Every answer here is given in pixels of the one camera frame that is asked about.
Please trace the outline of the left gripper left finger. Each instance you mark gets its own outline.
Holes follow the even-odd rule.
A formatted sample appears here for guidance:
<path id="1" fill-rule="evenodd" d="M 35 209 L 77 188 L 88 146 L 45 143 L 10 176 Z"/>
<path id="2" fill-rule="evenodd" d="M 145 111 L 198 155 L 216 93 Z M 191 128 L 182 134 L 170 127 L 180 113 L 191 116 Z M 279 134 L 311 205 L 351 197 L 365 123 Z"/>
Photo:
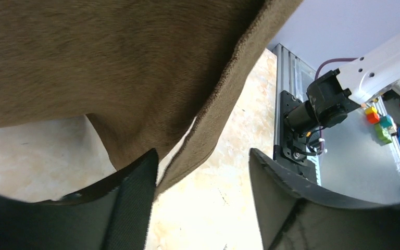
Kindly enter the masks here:
<path id="1" fill-rule="evenodd" d="M 56 201 L 0 195 L 0 249 L 144 249 L 158 164 L 152 149 Z"/>

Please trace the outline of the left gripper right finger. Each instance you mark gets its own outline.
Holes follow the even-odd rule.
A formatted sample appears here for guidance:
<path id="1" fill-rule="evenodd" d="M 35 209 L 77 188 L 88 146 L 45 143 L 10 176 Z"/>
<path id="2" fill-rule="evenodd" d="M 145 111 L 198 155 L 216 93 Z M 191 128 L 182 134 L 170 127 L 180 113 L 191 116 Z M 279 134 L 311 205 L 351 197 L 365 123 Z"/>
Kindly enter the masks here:
<path id="1" fill-rule="evenodd" d="M 400 203 L 332 192 L 249 151 L 263 249 L 400 249 Z"/>

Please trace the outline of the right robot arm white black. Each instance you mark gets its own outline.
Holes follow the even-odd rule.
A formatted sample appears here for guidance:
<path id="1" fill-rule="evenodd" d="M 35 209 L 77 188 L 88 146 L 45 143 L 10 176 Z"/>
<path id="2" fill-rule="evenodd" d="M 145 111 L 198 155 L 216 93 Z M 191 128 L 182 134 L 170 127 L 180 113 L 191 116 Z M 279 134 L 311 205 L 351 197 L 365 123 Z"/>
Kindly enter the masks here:
<path id="1" fill-rule="evenodd" d="M 315 79 L 307 88 L 307 100 L 283 114 L 284 128 L 298 136 L 317 127 L 331 128 L 389 89 L 400 95 L 400 33 Z"/>

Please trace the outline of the brown cloth napkin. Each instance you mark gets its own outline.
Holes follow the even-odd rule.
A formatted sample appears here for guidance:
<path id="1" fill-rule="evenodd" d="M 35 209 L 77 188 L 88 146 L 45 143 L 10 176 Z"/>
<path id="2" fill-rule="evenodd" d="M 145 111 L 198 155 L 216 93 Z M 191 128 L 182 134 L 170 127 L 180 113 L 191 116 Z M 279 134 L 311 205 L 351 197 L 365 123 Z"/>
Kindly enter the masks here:
<path id="1" fill-rule="evenodd" d="M 300 1 L 0 1 L 0 128 L 86 115 L 116 169 L 181 142 L 159 195 L 215 149 Z"/>

